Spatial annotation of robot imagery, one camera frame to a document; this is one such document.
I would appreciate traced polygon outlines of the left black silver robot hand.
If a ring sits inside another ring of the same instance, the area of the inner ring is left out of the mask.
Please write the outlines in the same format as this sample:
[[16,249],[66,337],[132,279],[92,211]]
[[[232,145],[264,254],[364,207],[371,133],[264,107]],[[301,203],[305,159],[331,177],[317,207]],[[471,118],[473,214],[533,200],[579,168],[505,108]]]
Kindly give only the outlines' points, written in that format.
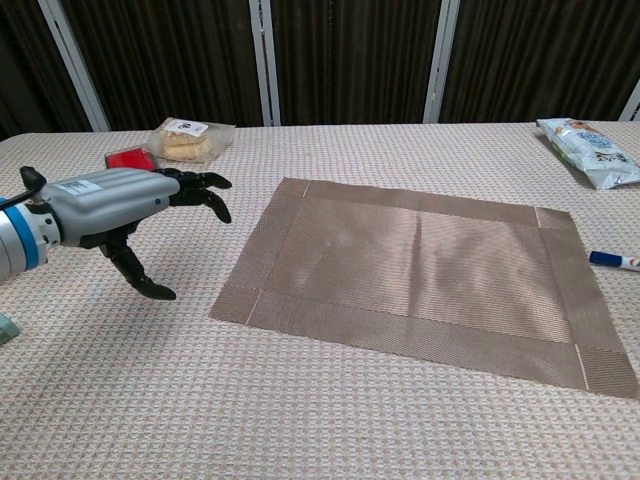
[[114,168],[47,184],[42,195],[58,222],[63,246],[99,249],[142,296],[172,301],[175,292],[147,276],[128,237],[141,221],[168,207],[204,205],[229,224],[229,209],[212,187],[225,190],[232,183],[213,172]]

